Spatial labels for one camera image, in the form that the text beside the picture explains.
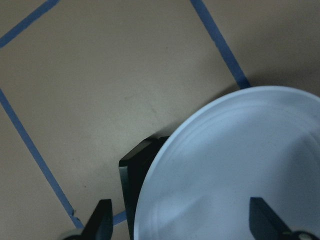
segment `metal screw head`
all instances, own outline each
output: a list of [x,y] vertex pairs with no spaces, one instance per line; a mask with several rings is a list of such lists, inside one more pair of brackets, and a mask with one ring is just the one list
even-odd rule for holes
[[313,239],[309,234],[304,233],[304,232],[300,233],[298,237],[300,240],[312,240]]

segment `blue tape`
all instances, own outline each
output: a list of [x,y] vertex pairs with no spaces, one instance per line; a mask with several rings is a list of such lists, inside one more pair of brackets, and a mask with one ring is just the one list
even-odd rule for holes
[[126,211],[120,212],[117,215],[113,216],[113,225],[115,226],[126,219],[127,219]]
[[15,27],[8,31],[5,35],[0,38],[0,48],[7,45],[12,39],[19,35],[23,30],[25,30],[29,25],[31,25],[35,20],[40,18],[43,14],[54,7],[60,0],[47,0],[42,5],[40,5],[36,10],[30,13],[25,19],[19,22]]
[[35,144],[32,142],[30,136],[28,135],[27,131],[25,130],[24,126],[20,122],[19,118],[17,117],[16,113],[14,112],[13,108],[11,107],[10,103],[8,102],[5,94],[0,89],[0,102],[2,107],[4,108],[6,114],[9,116],[11,122],[13,123],[15,129],[19,133],[20,137],[22,138],[24,144],[28,148],[29,152],[33,156],[34,160],[38,164],[39,168],[41,169],[43,175],[49,182],[51,188],[53,189],[54,193],[60,200],[62,206],[64,207],[65,211],[69,215],[70,219],[72,220],[74,226],[77,229],[83,228],[83,224],[81,221],[74,216],[74,209],[72,208],[71,204],[69,203],[66,195],[62,191],[61,187],[59,186],[57,180],[53,176],[52,172],[48,168],[47,164],[45,163],[44,159],[40,155],[38,149],[36,148]]
[[239,66],[239,63],[237,62],[235,56],[231,52],[226,40],[219,31],[218,26],[211,17],[206,5],[203,3],[202,0],[191,0],[191,3],[195,11],[198,13],[210,37],[215,42],[216,47],[218,48],[223,60],[225,61],[238,86],[241,89],[251,87],[244,72]]

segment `black object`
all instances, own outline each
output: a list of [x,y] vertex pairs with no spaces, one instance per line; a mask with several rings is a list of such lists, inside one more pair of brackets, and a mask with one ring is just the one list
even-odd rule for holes
[[141,187],[151,163],[168,136],[146,138],[119,161],[123,199],[130,239],[134,240],[135,214]]
[[294,231],[261,197],[250,198],[249,227],[255,240],[319,240],[306,231]]
[[110,240],[114,230],[111,199],[100,200],[81,235],[64,240]]

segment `blue tape strip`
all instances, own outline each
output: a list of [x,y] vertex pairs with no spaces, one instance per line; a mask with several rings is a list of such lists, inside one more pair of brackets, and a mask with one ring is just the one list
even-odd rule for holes
[[32,142],[30,136],[28,135],[27,131],[25,130],[24,126],[20,122],[19,118],[17,117],[16,113],[14,112],[13,108],[11,107],[10,103],[8,102],[5,94],[0,89],[0,102],[2,107],[4,108],[6,114],[9,116],[11,122],[13,123],[15,129],[21,136],[24,144],[28,148],[29,152],[33,156],[34,160],[38,164],[39,168],[41,169],[43,175],[49,182],[50,186],[52,187],[54,193],[60,200],[61,204],[63,205],[64,209],[66,210],[67,214],[69,215],[70,219],[72,220],[74,226],[77,229],[83,228],[83,224],[81,221],[74,216],[74,209],[72,208],[71,204],[69,203],[66,195],[62,191],[61,187],[59,186],[57,180],[53,176],[52,172],[48,168],[47,164],[45,163],[44,159],[40,155],[38,149],[36,148],[35,144]]
[[0,48],[7,45],[12,39],[14,39],[17,35],[19,35],[23,30],[25,30],[35,20],[49,11],[52,7],[54,7],[59,1],[60,0],[47,0],[42,5],[40,5],[36,10],[30,13],[25,19],[19,22],[15,27],[13,27],[10,31],[8,31],[0,38]]
[[230,48],[228,47],[226,40],[224,39],[221,32],[219,31],[218,26],[216,25],[215,21],[211,17],[206,5],[203,3],[202,0],[191,0],[191,3],[195,11],[198,13],[210,37],[215,42],[216,47],[218,48],[223,60],[225,61],[230,72],[232,73],[238,86],[241,89],[246,89],[251,87],[244,72],[239,66],[235,56],[233,55]]
[[127,219],[126,211],[120,212],[117,215],[113,216],[113,225],[115,226],[126,219]]

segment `white plate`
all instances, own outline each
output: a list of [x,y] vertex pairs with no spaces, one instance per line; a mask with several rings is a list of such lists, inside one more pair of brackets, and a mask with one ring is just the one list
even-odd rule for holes
[[279,86],[223,96],[167,140],[143,183],[135,240],[249,240],[250,197],[320,236],[320,98]]

